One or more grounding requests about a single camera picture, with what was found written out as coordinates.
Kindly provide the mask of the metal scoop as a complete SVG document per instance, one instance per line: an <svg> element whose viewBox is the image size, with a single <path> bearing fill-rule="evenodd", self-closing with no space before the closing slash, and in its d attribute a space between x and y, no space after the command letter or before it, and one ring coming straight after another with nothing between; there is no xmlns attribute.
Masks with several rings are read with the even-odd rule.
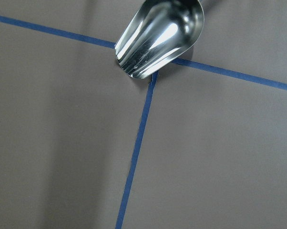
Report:
<svg viewBox="0 0 287 229"><path fill-rule="evenodd" d="M145 79L191 49L216 0L146 0L114 46L119 67Z"/></svg>

